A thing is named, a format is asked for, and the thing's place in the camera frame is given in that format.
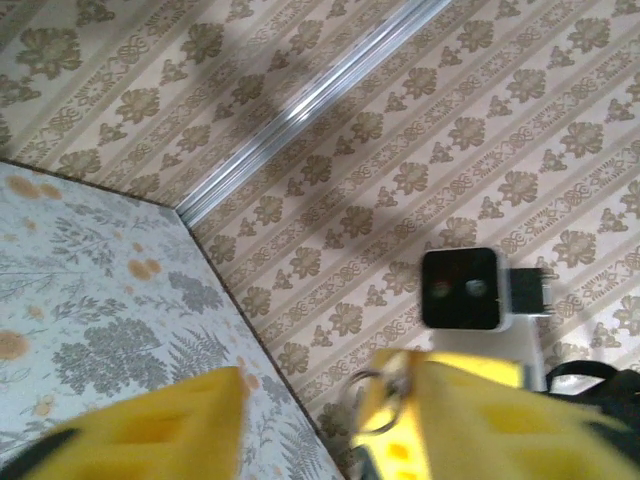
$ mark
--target gray floral wallpaper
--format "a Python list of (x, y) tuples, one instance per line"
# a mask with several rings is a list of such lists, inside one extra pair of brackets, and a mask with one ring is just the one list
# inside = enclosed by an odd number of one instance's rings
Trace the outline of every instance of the gray floral wallpaper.
[(238, 365), (240, 478), (340, 478), (174, 212), (7, 164), (0, 210), (0, 461), (70, 417)]

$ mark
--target wallpaper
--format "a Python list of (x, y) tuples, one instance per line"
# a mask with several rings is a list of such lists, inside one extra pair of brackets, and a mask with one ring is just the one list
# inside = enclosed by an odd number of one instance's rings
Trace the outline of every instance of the wallpaper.
[(397, 0), (5, 0), (0, 155), (175, 206)]
[(336, 458), (347, 376), (430, 345), (428, 249), (544, 268), (548, 368), (640, 369), (639, 32), (635, 0), (454, 0), (196, 226)]
[(6, 164), (0, 210), (0, 463), (70, 417), (236, 365), (239, 478), (342, 478), (174, 212)]

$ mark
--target metal ring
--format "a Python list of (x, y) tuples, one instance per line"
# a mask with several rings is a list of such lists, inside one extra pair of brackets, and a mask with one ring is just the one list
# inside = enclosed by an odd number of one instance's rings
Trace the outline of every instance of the metal ring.
[[(382, 373), (381, 370), (366, 369), (366, 370), (361, 370), (359, 372), (356, 372), (345, 383), (345, 385), (344, 385), (344, 387), (342, 389), (342, 394), (341, 394), (342, 398), (346, 399), (349, 389), (351, 389), (351, 387), (353, 387), (358, 382), (361, 382), (362, 380), (366, 380), (368, 378), (383, 378), (383, 377), (384, 377), (384, 374)], [(351, 422), (351, 435), (352, 436), (355, 435), (355, 434), (359, 434), (359, 435), (380, 435), (381, 433), (388, 432), (389, 430), (391, 430), (398, 423), (398, 420), (400, 419), (400, 412), (402, 410), (402, 402), (401, 401), (398, 402), (398, 406), (397, 406), (397, 408), (394, 409), (393, 417), (391, 418), (391, 420), (389, 420), (389, 422), (387, 422), (386, 424), (382, 425), (381, 427), (375, 428), (373, 430), (364, 430), (364, 431), (359, 431), (358, 430), (358, 425), (357, 425), (358, 407), (359, 407), (359, 404), (358, 404), (358, 401), (356, 400), (356, 403), (355, 403), (355, 406), (354, 406), (354, 409), (356, 411), (356, 415), (354, 415), (354, 419)]]

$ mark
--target black strap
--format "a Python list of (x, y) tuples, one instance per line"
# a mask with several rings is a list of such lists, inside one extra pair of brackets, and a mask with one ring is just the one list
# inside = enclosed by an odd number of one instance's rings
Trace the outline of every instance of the black strap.
[(606, 363), (593, 360), (574, 360), (553, 368), (547, 373), (547, 391), (551, 391), (553, 380), (563, 375), (586, 375), (588, 377), (609, 380), (618, 373), (618, 369)]

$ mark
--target yellow plastic piece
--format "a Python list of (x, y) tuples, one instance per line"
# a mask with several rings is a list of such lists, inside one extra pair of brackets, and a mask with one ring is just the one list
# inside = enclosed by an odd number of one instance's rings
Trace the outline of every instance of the yellow plastic piece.
[(57, 426), (80, 430), (28, 480), (227, 480), (238, 470), (245, 387), (220, 368)]
[[(379, 352), (374, 367), (394, 353)], [(595, 422), (622, 430), (623, 425), (592, 410), (505, 385), (517, 378), (510, 368), (450, 355), (408, 355), (413, 390), (398, 423), (386, 433), (352, 439), (354, 448), (368, 451), (381, 479), (639, 478), (629, 460), (586, 426)], [(482, 373), (450, 364), (481, 365)], [(499, 379), (502, 384), (488, 380), (489, 371), (506, 375)], [(381, 382), (373, 381), (358, 417), (361, 430), (379, 427), (390, 417), (383, 396)]]

